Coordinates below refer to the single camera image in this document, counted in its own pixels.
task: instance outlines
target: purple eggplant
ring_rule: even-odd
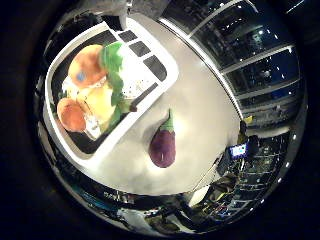
[[[159,127],[151,140],[149,155],[152,162],[160,168],[169,167],[175,160],[176,143],[171,109],[169,118]]]

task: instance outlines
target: window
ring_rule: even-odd
[[[299,65],[294,49],[285,50],[226,74],[236,95],[297,80]]]
[[[299,83],[296,83],[270,93],[240,100],[240,104],[243,108],[250,108],[250,107],[265,105],[268,103],[274,103],[275,101],[279,101],[287,97],[297,96],[297,94],[299,93],[298,90],[299,90]]]
[[[162,17],[189,34],[211,13],[231,0],[172,0]]]

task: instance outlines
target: plush toy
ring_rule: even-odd
[[[89,45],[72,60],[64,82],[64,98],[57,105],[62,126],[70,132],[84,132],[94,119],[104,132],[114,127],[121,113],[130,111],[122,97],[123,81],[118,72],[121,43]]]

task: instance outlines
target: toy ear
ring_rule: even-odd
[[[57,113],[62,126],[67,131],[83,132],[86,129],[84,113],[76,101],[62,98],[58,103]]]

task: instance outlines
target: eggplant stem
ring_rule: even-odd
[[[169,108],[169,117],[168,119],[160,126],[160,131],[167,130],[170,133],[174,132],[173,127],[173,111],[171,108]]]

